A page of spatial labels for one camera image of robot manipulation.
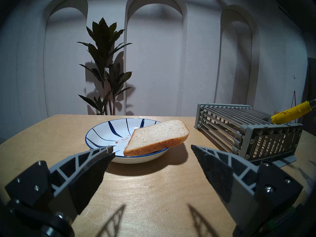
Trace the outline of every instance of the white wall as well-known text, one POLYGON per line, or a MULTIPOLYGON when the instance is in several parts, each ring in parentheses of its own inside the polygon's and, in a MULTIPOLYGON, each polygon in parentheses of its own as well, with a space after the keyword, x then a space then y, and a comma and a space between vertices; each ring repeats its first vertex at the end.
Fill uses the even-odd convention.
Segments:
POLYGON ((127 24, 126 113, 176 116, 183 17, 174 8, 149 4, 138 9, 127 24))
POLYGON ((252 33, 236 11, 221 16, 221 49, 215 103, 246 104, 252 55, 252 33))
POLYGON ((85 64, 88 53, 78 41, 85 42, 87 18, 76 8, 53 13, 46 25, 44 41, 44 87, 48 117, 56 114, 88 114, 85 64))
MULTIPOLYGON (((47 118, 43 78, 44 37, 47 19, 61 1, 22 0, 0 29, 0 65, 3 70, 1 117, 4 120, 1 121, 0 137, 9 138, 47 118)), ((87 1, 88 27, 92 26, 93 20, 99 21, 104 17, 108 24, 117 22, 119 29, 124 28, 128 0, 87 1)), ((301 80, 305 78, 307 67, 304 39, 297 27, 278 9, 274 0, 182 1, 187 8, 187 31, 186 50, 181 55, 183 61, 180 68, 184 78, 179 85, 177 115, 195 116, 198 102, 214 100, 220 49, 220 17, 222 11, 230 5, 243 8, 258 27, 257 86, 250 87, 255 90, 254 108, 269 113, 282 110, 285 106, 287 108, 288 97, 293 91, 291 86, 295 86, 297 97, 301 95, 301 80), (298 78, 292 79, 294 73, 298 78)), ((87 57, 86 62, 91 60, 91 57, 87 57)), ((95 89, 94 83, 90 84, 92 86, 87 85, 87 93, 95 89)), ((122 106, 117 105, 117 114, 123 113, 122 106)))

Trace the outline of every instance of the bread crust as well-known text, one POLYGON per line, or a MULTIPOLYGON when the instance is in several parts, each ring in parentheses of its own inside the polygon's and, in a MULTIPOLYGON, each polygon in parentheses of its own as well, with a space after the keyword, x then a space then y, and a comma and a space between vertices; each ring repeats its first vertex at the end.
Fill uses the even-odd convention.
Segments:
POLYGON ((178 146, 180 144, 182 144, 189 136, 189 129, 187 128, 187 126, 185 125, 186 129, 188 130, 188 134, 186 136, 183 137, 179 137, 179 138, 172 138, 172 139, 168 139, 162 142, 157 142, 154 144, 149 144, 147 146, 144 146, 142 148, 135 148, 135 149, 130 149, 130 150, 126 150, 126 148, 128 148, 128 145, 130 144, 130 141, 132 140, 134 133, 132 134, 127 147, 124 149, 124 156, 141 156, 141 155, 145 155, 145 154, 149 154, 158 150, 162 150, 164 148, 170 148, 170 147, 174 147, 174 146, 178 146))

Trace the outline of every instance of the metal rod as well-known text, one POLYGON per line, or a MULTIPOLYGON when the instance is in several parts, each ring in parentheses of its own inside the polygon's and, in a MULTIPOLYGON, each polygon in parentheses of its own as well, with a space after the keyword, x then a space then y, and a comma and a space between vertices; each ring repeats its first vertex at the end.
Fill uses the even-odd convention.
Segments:
POLYGON ((231 150, 233 150, 233 144, 231 144, 229 141, 227 141, 226 138, 224 138, 221 134, 219 134, 218 132, 216 132, 215 130, 213 130, 212 128, 210 128, 207 124, 202 123, 202 126, 204 126, 205 128, 209 129, 209 132, 213 134, 213 136, 216 136, 217 139, 219 139, 227 148, 231 148, 231 150))
POLYGON ((290 147, 288 148, 289 150, 290 150, 290 149, 294 149, 294 148, 292 148, 292 147, 295 146, 295 143, 296 143, 296 140, 297 140, 298 135, 299 135, 299 133, 296 133, 296 132, 294 133, 293 139, 292 139, 292 141, 291 141, 291 143, 290 143, 290 147))
POLYGON ((286 144, 283 146, 284 147, 284 152, 288 150, 289 143, 291 143, 292 139, 294 137, 294 132, 290 133, 288 136, 288 140, 286 141, 286 144))
POLYGON ((225 132, 222 128, 218 127, 217 125, 215 125, 214 123, 212 123, 211 121, 209 121, 208 119, 205 119, 204 117, 202 118, 205 122, 209 123, 212 127, 216 128, 225 138, 227 138, 228 140, 230 140, 230 142, 232 144, 234 144, 234 140, 235 138, 233 136, 231 136, 230 134, 228 134, 227 132, 225 132))
POLYGON ((238 110, 238 112, 243 113, 245 115, 247 115, 248 117, 251 117, 253 120, 259 122, 259 124, 270 124, 266 121, 264 121, 261 118, 258 118, 255 114, 251 113, 251 112, 247 112, 246 109, 236 109, 238 110))
POLYGON ((276 148, 277 148, 277 145, 278 145, 278 143, 279 143, 279 138, 280 138, 280 136, 281 135, 276 135, 276 137, 275 137, 275 143, 274 143, 274 141, 273 141, 273 150, 272 150, 272 153, 271 153, 271 156, 273 156, 274 155, 274 153, 275 153, 275 150, 276 150, 276 148))
POLYGON ((282 146, 283 139, 284 139, 284 134, 281 134, 279 144, 278 144, 278 146, 277 146, 277 148, 276 148, 276 154, 278 154, 279 151, 280 151, 280 148, 281 148, 281 146, 282 146))
POLYGON ((207 107, 204 106, 203 109, 205 109, 205 110, 207 110, 207 111, 210 111, 211 113, 216 114, 216 115, 218 115, 218 116, 220 116, 220 117, 224 116, 224 117, 225 117, 225 118, 224 118, 225 120, 227 120, 229 123, 231 123, 231 124, 233 124, 233 125, 235 125, 235 126, 237 126, 237 127, 239 127, 239 128, 240 128, 240 126, 242 125, 242 124, 240 124, 239 122, 235 121, 234 119, 228 118, 226 114, 221 114, 220 111, 218 112, 216 109, 214 109, 214 108, 212 108, 212 107, 207 108, 207 107))
POLYGON ((248 110, 248 112, 249 112, 251 115, 257 117, 259 120, 262 120, 263 122, 265 122, 265 123, 267 123, 267 124, 270 124, 269 122, 263 120, 263 118, 265 118, 265 116, 260 115, 260 114, 258 114, 258 113, 256 113, 256 112, 254 112, 252 109, 247 109, 247 110, 248 110))
POLYGON ((253 122, 250 119, 248 119, 247 117, 241 116, 239 113, 235 112, 234 109, 222 108, 222 110, 225 110, 225 112, 227 112, 227 113, 229 113, 231 115, 234 115, 234 117, 236 119, 239 119, 239 120, 243 121, 244 124, 247 124, 247 123, 251 124, 251 125, 256 124, 256 122, 253 122))
POLYGON ((249 113, 245 112, 243 109, 232 109, 232 110, 234 110, 239 115, 243 115, 243 116, 247 117, 248 120, 251 120, 255 124, 259 124, 259 125, 262 124, 262 122, 259 119, 257 119, 256 117, 250 115, 249 113))
POLYGON ((255 141, 254 141, 254 143, 253 143, 253 146, 252 146, 251 151, 250 151, 250 154, 249 154, 249 160, 252 159, 252 157, 253 157, 253 154, 254 154, 254 152, 255 152, 256 146, 257 146, 257 144, 258 144, 258 140, 259 140, 259 136, 257 136, 257 137, 255 138, 255 141))
POLYGON ((261 142, 260 142, 260 145, 259 145, 259 147, 258 147, 258 151, 257 151, 257 153, 256 153, 256 158, 258 158, 259 155, 260 155, 260 152, 261 152, 261 149, 262 149, 262 144, 263 144, 263 141, 264 141, 264 140, 265 140, 265 135, 261 137, 261 142))
POLYGON ((272 135, 271 136, 271 142, 270 142, 269 150, 267 152, 267 156, 266 157, 269 157, 270 151, 271 151, 271 149, 273 147, 274 138, 275 138, 275 135, 272 135))
POLYGON ((201 129, 207 134, 209 135, 216 143, 218 143, 224 150, 226 150, 227 152, 231 153, 232 150, 230 150, 229 148, 227 148, 224 144, 222 144, 217 138, 215 138, 212 134, 210 134, 204 127, 201 127, 201 129))
POLYGON ((262 151, 261 157, 263 157, 265 155, 265 152, 267 151, 267 147, 268 147, 268 144, 269 144, 269 141, 270 141, 270 138, 271 138, 271 136, 266 136, 266 137, 267 137, 267 139, 265 141, 265 147, 264 147, 264 149, 262 151))
POLYGON ((270 115, 270 114, 268 114, 266 112, 263 112, 263 111, 260 111, 260 110, 257 110, 257 109, 252 109, 252 110, 257 112, 257 113, 259 113, 259 114, 261 114, 261 115, 264 115, 264 117, 272 116, 272 115, 270 115))
POLYGON ((217 111, 221 112, 225 117, 229 117, 229 119, 235 120, 237 123, 239 123, 241 126, 242 124, 249 124, 248 122, 240 119, 240 117, 236 117, 235 115, 231 114, 230 112, 227 112, 225 109, 216 109, 217 111))
MULTIPOLYGON (((209 115, 209 114, 206 114, 205 112, 204 112, 204 115, 207 116, 208 118, 214 119, 214 117, 212 117, 212 116, 209 115)), ((227 124, 221 122, 221 121, 218 120, 218 119, 214 120, 214 122, 217 122, 218 124, 222 125, 223 127, 227 128, 228 130, 230 130, 231 132, 233 132, 233 133, 235 133, 235 134, 236 134, 236 132, 237 132, 235 129, 231 128, 230 126, 228 126, 227 124)))

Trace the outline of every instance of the wooden table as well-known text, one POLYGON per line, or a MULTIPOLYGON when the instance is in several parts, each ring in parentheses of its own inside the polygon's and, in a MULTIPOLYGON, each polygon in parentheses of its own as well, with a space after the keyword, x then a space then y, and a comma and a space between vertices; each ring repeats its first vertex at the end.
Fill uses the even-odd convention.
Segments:
MULTIPOLYGON (((107 120, 129 116, 55 115, 0 145, 0 194, 4 186, 38 160, 48 167, 88 150, 87 131, 107 120)), ((140 117, 182 120, 190 130, 184 144, 142 164, 111 162, 99 189, 72 227, 76 236, 232 236, 235 222, 209 184, 191 144, 216 148, 194 126, 194 117, 140 117)), ((304 189, 304 202, 315 178, 316 137, 304 132, 298 160, 284 170, 304 189)))

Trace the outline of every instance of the screw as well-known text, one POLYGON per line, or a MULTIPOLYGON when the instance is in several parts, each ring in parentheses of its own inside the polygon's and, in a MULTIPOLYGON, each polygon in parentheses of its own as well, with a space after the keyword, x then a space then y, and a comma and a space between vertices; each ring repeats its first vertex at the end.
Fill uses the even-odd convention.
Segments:
POLYGON ((273 192, 273 188, 271 186, 266 186, 265 190, 267 191, 267 193, 273 192))

